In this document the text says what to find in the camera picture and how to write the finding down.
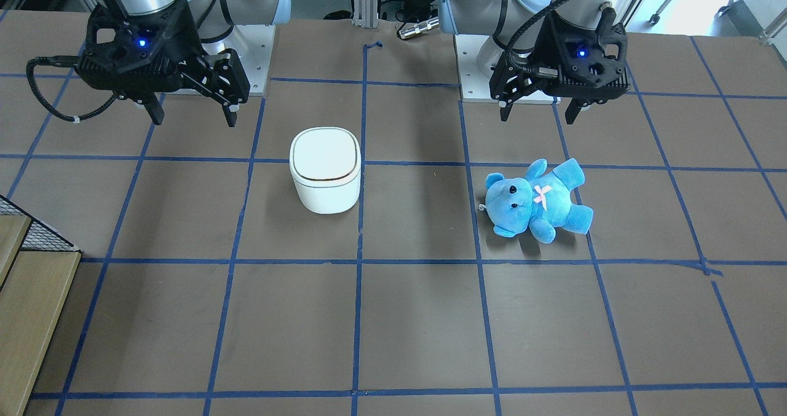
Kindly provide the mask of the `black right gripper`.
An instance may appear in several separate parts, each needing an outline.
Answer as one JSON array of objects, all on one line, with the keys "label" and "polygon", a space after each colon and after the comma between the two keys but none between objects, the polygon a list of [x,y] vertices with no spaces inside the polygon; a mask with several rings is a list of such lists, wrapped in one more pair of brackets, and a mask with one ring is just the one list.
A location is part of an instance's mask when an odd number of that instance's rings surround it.
[{"label": "black right gripper", "polygon": [[143,105],[157,127],[165,119],[158,92],[192,89],[219,103],[234,128],[233,107],[250,91],[236,51],[203,49],[188,0],[100,0],[75,70],[87,85]]}]

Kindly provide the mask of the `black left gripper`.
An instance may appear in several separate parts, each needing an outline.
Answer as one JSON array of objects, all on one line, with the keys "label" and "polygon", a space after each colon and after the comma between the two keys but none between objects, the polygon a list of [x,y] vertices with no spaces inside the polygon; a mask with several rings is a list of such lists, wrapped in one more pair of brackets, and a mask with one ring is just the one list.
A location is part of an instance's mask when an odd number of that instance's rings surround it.
[{"label": "black left gripper", "polygon": [[500,101],[501,122],[508,122],[512,102],[536,91],[572,98],[567,125],[574,124],[587,103],[605,103],[626,93],[627,34],[616,18],[615,8],[605,7],[596,26],[587,29],[551,10],[524,63],[508,63],[503,55],[495,66],[489,93]]}]

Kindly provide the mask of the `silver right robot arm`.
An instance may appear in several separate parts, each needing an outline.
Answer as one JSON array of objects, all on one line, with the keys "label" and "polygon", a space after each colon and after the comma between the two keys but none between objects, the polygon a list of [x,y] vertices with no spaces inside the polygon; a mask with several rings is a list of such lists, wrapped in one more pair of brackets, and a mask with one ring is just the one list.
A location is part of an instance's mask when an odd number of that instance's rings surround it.
[{"label": "silver right robot arm", "polygon": [[155,125],[165,117],[158,94],[189,89],[220,105],[234,127],[253,64],[230,37],[240,26],[277,26],[291,16],[291,0],[96,1],[76,74],[143,106]]}]

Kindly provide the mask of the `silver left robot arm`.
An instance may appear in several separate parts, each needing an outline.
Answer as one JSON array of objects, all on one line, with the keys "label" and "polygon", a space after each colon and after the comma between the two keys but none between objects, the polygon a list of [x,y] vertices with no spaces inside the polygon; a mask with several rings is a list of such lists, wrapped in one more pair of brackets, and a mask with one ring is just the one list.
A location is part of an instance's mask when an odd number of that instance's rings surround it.
[{"label": "silver left robot arm", "polygon": [[630,88],[621,13],[632,0],[438,0],[441,30],[486,36],[478,63],[486,94],[507,121],[514,103],[542,92],[568,101],[573,124]]}]

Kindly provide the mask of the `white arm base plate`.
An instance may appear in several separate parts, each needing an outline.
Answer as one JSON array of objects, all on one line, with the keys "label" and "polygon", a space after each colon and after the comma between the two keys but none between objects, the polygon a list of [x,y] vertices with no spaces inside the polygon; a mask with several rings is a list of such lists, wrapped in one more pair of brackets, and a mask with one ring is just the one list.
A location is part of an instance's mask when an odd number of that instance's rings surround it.
[{"label": "white arm base plate", "polygon": [[496,103],[490,96],[492,67],[503,52],[491,36],[455,35],[456,64],[465,103]]},{"label": "white arm base plate", "polygon": [[227,36],[220,36],[218,41],[202,42],[202,47],[209,55],[234,49],[250,83],[248,96],[264,96],[276,29],[276,26],[265,25],[233,26]]}]

